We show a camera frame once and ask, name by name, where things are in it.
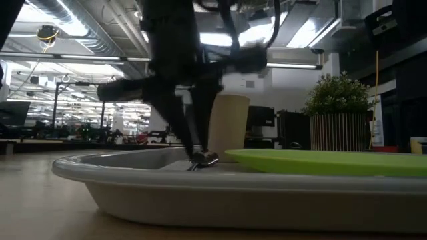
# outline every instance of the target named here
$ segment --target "green plant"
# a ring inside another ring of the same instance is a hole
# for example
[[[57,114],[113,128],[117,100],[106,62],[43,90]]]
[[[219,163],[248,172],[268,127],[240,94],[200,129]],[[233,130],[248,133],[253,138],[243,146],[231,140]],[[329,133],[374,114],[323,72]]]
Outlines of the green plant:
[[[340,76],[322,75],[310,91],[310,98],[302,111],[310,116],[333,113],[366,113],[374,102],[368,100],[368,90],[359,81]]]

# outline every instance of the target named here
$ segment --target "striped planter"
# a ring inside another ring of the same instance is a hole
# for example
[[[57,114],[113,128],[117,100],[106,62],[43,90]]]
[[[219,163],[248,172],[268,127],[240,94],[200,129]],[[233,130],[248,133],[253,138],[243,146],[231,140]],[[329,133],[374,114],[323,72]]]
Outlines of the striped planter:
[[[364,114],[327,114],[310,117],[312,150],[363,151]]]

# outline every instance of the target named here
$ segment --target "desk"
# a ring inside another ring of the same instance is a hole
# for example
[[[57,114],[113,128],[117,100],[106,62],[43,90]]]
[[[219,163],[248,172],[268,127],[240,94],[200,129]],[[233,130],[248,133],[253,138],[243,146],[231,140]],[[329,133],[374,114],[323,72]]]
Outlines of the desk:
[[[427,236],[191,229],[130,223],[98,211],[82,183],[62,179],[50,171],[52,161],[60,157],[102,152],[108,150],[0,156],[0,239],[427,239]]]

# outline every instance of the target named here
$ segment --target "metal pole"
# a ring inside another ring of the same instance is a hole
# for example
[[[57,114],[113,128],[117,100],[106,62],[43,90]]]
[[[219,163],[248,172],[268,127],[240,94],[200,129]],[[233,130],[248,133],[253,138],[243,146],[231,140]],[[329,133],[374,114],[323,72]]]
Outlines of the metal pole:
[[[102,112],[101,112],[101,126],[104,124],[104,113],[105,113],[105,102],[102,102]]]
[[[58,95],[59,95],[59,86],[60,85],[61,85],[61,83],[56,83],[55,100],[53,102],[52,129],[55,129],[56,107],[58,105]]]

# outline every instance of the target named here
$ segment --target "ductwork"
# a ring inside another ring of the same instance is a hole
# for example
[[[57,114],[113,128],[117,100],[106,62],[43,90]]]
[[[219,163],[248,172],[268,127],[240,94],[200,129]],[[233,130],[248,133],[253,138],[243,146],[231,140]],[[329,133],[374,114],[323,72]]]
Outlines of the ductwork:
[[[102,29],[99,23],[86,11],[77,0],[27,0],[30,6],[52,17],[53,22],[68,35],[82,37],[76,40],[95,55],[124,56],[123,51]],[[132,63],[114,65],[129,78],[143,76],[143,67]]]

